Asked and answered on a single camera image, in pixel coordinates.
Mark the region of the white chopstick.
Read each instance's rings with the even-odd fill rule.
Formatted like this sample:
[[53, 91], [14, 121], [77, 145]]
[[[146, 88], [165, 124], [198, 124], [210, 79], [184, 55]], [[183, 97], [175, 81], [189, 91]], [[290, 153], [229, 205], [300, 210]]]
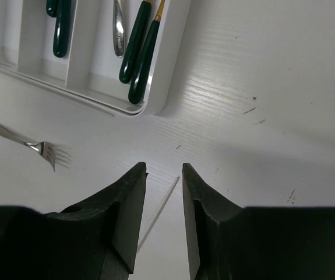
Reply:
[[151, 220], [149, 221], [149, 223], [147, 224], [145, 231], [143, 233], [143, 235], [141, 236], [138, 245], [137, 245], [137, 251], [136, 253], [138, 254], [140, 249], [142, 248], [144, 242], [146, 241], [148, 235], [150, 234], [153, 226], [155, 225], [155, 223], [157, 222], [160, 214], [162, 213], [164, 207], [166, 206], [172, 192], [174, 191], [177, 183], [179, 182], [180, 176], [176, 177], [174, 179], [174, 181], [172, 182], [172, 184], [170, 185], [169, 189], [167, 190], [167, 192], [165, 193], [165, 195], [163, 196], [163, 199], [160, 201], [158, 207], [156, 208], [156, 210], [154, 211], [153, 216], [151, 217]]

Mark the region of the gold spoon green handle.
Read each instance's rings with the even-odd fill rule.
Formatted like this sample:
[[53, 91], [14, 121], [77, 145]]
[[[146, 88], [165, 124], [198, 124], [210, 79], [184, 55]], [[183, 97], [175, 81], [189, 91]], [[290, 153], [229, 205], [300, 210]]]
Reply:
[[59, 0], [46, 0], [45, 11], [48, 16], [55, 18], [57, 16]]
[[58, 1], [52, 46], [53, 54], [57, 58], [63, 58], [68, 52], [71, 9], [71, 0]]

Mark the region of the silver fork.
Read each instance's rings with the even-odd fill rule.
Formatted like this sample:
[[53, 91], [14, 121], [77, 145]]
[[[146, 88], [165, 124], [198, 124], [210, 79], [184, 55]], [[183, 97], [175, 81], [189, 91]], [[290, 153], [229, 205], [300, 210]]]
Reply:
[[115, 55], [123, 57], [125, 52], [125, 27], [121, 0], [114, 0], [113, 2], [112, 37]]
[[51, 143], [27, 140], [24, 136], [19, 135], [2, 124], [0, 124], [0, 136], [36, 151], [55, 171], [56, 155]]

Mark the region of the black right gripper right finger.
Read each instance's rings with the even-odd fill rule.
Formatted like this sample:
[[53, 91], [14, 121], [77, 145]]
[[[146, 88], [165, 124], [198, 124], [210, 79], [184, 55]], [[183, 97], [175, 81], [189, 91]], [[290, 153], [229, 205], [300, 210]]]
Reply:
[[240, 207], [182, 167], [191, 279], [335, 279], [335, 207]]

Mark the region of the gold fork green handle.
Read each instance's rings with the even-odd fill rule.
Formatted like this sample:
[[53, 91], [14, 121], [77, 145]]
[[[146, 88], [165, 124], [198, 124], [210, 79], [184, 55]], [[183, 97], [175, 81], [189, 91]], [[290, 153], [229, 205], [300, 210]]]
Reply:
[[142, 48], [146, 27], [150, 19], [152, 1], [142, 1], [132, 27], [129, 42], [119, 71], [119, 81], [127, 84], [131, 81], [137, 59]]
[[128, 99], [132, 104], [139, 104], [142, 101], [146, 90], [164, 5], [165, 0], [160, 1], [156, 16], [154, 17], [154, 20], [152, 21], [147, 32], [139, 60], [136, 65], [136, 70], [131, 80]]

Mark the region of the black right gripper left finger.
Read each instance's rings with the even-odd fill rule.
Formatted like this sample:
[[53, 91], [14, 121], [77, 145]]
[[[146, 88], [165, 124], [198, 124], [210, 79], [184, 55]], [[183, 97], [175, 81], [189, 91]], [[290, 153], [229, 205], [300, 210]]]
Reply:
[[61, 212], [0, 206], [0, 279], [128, 279], [135, 269], [147, 167]]

